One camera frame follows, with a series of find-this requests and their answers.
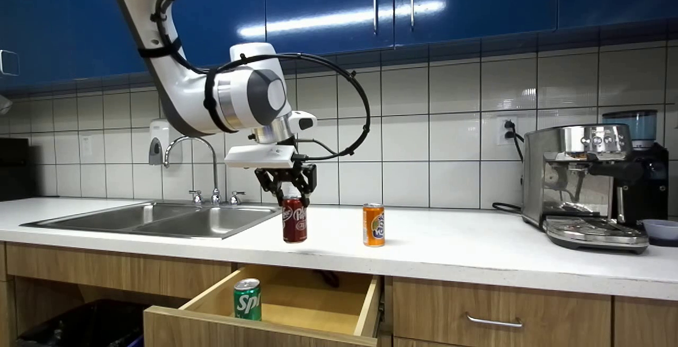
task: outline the metal drawer handle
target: metal drawer handle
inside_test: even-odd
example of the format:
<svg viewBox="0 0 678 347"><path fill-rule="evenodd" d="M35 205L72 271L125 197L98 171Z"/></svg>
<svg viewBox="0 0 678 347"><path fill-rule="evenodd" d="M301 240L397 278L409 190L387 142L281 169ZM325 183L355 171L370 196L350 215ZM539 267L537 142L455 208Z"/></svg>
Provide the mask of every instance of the metal drawer handle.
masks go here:
<svg viewBox="0 0 678 347"><path fill-rule="evenodd" d="M409 28L414 30L414 0L409 0Z"/></svg>
<svg viewBox="0 0 678 347"><path fill-rule="evenodd" d="M377 34L377 20L379 19L379 12L377 9L377 1L372 0L372 5L374 6L374 33Z"/></svg>
<svg viewBox="0 0 678 347"><path fill-rule="evenodd" d="M472 316L469 315L469 313L467 313L467 318L468 318L468 320L470 320L473 323L482 323L483 325L515 327L515 328L522 328L523 327L523 323L520 321L520 318L515 319L516 323L486 321L485 319L473 318Z"/></svg>

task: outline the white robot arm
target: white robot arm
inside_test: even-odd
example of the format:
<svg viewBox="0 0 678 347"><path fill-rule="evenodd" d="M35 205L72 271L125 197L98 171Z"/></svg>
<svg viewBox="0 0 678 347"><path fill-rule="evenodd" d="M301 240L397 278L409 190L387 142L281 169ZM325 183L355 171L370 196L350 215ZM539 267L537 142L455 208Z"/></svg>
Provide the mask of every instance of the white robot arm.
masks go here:
<svg viewBox="0 0 678 347"><path fill-rule="evenodd" d="M329 60L301 53L275 53L269 43L240 43L230 48L230 62L213 69L194 67L172 21L174 0L117 0L158 88L167 120L189 137L249 129L257 144L233 147L226 162L254 167L266 191L281 200L281 181L290 181L304 195L315 188L315 165L307 161L352 155L370 130L370 107L363 88ZM365 105L361 136L341 152L310 157L296 152L295 134L316 124L315 116L292 111L278 59L304 59L335 70L353 84Z"/></svg>

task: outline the tile backsplash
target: tile backsplash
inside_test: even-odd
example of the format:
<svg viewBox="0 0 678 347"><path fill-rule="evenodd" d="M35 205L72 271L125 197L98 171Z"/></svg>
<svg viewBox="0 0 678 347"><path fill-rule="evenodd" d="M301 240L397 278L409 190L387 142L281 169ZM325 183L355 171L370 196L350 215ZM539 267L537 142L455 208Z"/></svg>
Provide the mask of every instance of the tile backsplash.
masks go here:
<svg viewBox="0 0 678 347"><path fill-rule="evenodd" d="M318 164L315 204L489 209L521 203L521 163L502 139L510 118L518 133L601 120L608 111L658 110L657 137L671 153L678 187L678 43L654 41L465 59L418 58L357 69L370 99L370 135L354 156ZM319 124L301 135L331 149L358 136L363 108L355 91L332 73L286 75L291 105ZM211 155L184 142L183 161L147 164L148 125L162 117L158 93L146 84L92 88L15 99L0 117L0 136L26 137L37 150L44 195L186 199L213 186ZM207 137L223 159L247 133ZM326 151L302 144L305 154ZM249 202L274 202L252 170L219 165L223 196L240 190ZM673 214L678 214L678 200Z"/></svg>

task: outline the kitchen counter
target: kitchen counter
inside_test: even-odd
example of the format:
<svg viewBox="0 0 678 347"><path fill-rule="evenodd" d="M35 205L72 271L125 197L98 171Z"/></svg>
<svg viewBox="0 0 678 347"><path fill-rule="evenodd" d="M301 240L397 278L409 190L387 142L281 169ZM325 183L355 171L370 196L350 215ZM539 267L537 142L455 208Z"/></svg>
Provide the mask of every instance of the kitchen counter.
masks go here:
<svg viewBox="0 0 678 347"><path fill-rule="evenodd" d="M363 245L359 207L310 207L308 240L295 245L282 240L280 216L226 240L19 226L141 202L0 202L0 241L678 300L678 248L650 246L642 255L567 250L518 215L489 210L387 208L381 248Z"/></svg>

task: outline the orange soda can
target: orange soda can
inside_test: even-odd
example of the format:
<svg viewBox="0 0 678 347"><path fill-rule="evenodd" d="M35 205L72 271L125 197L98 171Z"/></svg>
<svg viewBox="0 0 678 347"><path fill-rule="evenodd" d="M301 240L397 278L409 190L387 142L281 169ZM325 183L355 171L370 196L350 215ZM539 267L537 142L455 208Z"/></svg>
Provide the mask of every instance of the orange soda can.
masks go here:
<svg viewBox="0 0 678 347"><path fill-rule="evenodd" d="M383 246L383 205L368 203L363 205L363 244Z"/></svg>

